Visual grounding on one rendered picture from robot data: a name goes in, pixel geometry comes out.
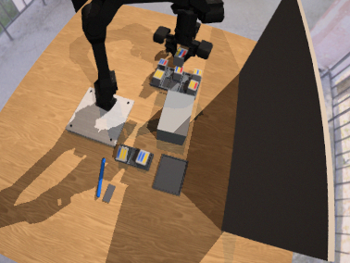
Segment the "blue rod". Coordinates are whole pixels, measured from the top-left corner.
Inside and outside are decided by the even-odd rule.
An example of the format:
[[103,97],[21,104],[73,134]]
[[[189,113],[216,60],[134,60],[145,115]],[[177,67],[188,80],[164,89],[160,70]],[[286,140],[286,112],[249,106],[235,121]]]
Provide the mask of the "blue rod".
[[97,193],[97,197],[99,197],[100,194],[101,194],[101,189],[102,189],[101,185],[102,185],[102,180],[103,180],[103,176],[104,176],[103,171],[104,171],[105,163],[106,163],[106,159],[102,158],[101,170],[100,170],[100,175],[99,175],[99,179],[98,179],[99,183],[98,183],[97,192],[96,192]]

